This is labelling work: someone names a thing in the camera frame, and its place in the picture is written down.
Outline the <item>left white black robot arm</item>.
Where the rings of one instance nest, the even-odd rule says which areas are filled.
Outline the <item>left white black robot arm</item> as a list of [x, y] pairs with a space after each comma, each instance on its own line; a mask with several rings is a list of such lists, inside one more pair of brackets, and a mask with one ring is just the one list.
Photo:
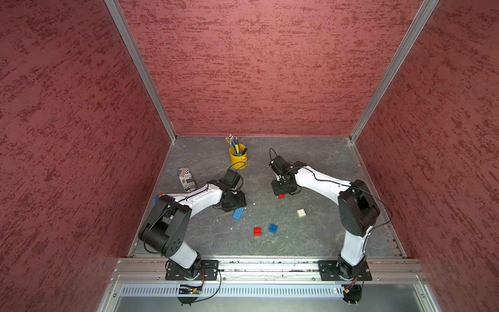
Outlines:
[[141, 224], [138, 238], [148, 252], [168, 258], [183, 278], [194, 280], [201, 274], [201, 255], [185, 242], [190, 219], [210, 207], [230, 212], [245, 206], [243, 191], [218, 181], [191, 193], [164, 194]]

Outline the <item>long blue lego brick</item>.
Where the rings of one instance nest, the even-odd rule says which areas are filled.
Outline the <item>long blue lego brick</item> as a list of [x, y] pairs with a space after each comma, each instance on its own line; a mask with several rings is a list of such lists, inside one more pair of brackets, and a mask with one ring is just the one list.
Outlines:
[[245, 207], [242, 207], [242, 208], [238, 208], [238, 209], [236, 209], [236, 210], [234, 211], [234, 213], [233, 213], [233, 216], [232, 216], [232, 217], [233, 217], [235, 220], [240, 220], [240, 219], [242, 218], [242, 215], [243, 215], [243, 213], [244, 213], [245, 209], [246, 209]]

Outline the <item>aluminium front rail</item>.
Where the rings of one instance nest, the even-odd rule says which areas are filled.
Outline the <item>aluminium front rail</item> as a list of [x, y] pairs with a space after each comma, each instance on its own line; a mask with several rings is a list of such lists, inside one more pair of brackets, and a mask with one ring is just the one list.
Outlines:
[[[213, 256], [219, 261], [223, 284], [230, 283], [322, 283], [316, 257]], [[166, 283], [164, 257], [120, 258], [110, 278], [113, 283]], [[372, 275], [366, 284], [427, 284], [420, 261], [401, 257], [369, 258]]]

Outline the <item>small blue lego brick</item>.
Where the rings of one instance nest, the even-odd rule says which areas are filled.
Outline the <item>small blue lego brick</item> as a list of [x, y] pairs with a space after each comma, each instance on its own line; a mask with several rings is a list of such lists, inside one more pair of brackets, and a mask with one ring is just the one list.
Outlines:
[[276, 224], [271, 224], [268, 228], [269, 232], [272, 234], [276, 234], [278, 231], [278, 226]]

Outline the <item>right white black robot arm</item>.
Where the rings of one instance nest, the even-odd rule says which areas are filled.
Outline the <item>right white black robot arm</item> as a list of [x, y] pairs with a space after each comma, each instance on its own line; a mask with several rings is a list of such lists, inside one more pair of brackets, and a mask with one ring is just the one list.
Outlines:
[[358, 179], [348, 182], [327, 176], [302, 162], [291, 165], [276, 158], [269, 163], [269, 167], [275, 174], [275, 180], [271, 182], [275, 195], [292, 195], [307, 188], [338, 206], [345, 235], [335, 271], [342, 280], [357, 278], [366, 261], [368, 237], [380, 214], [366, 184]]

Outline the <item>blue red toothpaste box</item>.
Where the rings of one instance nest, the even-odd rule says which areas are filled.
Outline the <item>blue red toothpaste box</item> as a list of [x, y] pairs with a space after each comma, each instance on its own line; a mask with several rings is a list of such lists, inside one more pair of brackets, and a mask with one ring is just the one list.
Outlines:
[[159, 201], [159, 198], [161, 197], [162, 195], [159, 194], [157, 195], [155, 198], [154, 198], [154, 204], [156, 204], [158, 201]]

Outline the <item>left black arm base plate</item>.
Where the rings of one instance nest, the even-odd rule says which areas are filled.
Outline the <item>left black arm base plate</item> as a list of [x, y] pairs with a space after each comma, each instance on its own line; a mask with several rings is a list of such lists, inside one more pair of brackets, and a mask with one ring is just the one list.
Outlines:
[[172, 260], [168, 260], [165, 265], [166, 281], [215, 281], [217, 280], [219, 261], [217, 260], [196, 260], [188, 269], [183, 268]]

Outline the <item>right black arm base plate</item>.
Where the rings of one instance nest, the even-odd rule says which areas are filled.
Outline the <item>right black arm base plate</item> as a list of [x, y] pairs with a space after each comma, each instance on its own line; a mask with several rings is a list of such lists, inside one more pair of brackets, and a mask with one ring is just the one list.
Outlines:
[[345, 261], [318, 261], [318, 271], [323, 282], [371, 282], [372, 275], [366, 261], [352, 266]]

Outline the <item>bundle of coloured pencils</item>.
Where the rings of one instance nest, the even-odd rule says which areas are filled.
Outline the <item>bundle of coloured pencils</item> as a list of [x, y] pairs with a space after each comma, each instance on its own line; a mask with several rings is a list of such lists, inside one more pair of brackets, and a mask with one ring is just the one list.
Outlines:
[[242, 150], [240, 149], [238, 139], [233, 135], [228, 135], [226, 141], [231, 145], [236, 156], [242, 155]]

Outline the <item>yellow pencil cup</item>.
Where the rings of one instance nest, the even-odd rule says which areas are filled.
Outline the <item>yellow pencil cup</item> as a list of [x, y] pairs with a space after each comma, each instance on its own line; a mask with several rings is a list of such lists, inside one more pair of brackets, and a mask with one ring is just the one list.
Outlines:
[[231, 167], [234, 170], [242, 170], [248, 165], [248, 150], [244, 144], [239, 144], [239, 152], [237, 153], [232, 147], [229, 149]]

